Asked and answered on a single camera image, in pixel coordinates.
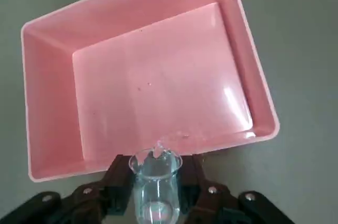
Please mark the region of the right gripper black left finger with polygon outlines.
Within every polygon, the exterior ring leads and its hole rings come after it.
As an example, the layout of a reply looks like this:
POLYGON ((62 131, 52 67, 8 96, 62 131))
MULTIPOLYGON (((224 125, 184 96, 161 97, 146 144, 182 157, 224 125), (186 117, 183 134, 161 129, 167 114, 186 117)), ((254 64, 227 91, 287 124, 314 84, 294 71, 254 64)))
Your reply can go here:
POLYGON ((63 198, 45 191, 31 197, 1 218, 1 223, 103 223, 124 214, 134 183, 129 156, 117 155, 99 181, 77 187, 63 198))

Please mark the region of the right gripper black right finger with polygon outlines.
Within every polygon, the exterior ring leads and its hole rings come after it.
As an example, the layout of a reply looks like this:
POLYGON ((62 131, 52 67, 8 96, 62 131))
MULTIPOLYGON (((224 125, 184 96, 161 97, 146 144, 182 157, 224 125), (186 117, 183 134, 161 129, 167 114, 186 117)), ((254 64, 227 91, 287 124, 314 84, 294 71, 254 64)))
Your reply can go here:
POLYGON ((185 223, 290 223, 263 194, 245 191, 235 197, 226 185, 208 180, 199 155, 182 160, 179 193, 185 223))

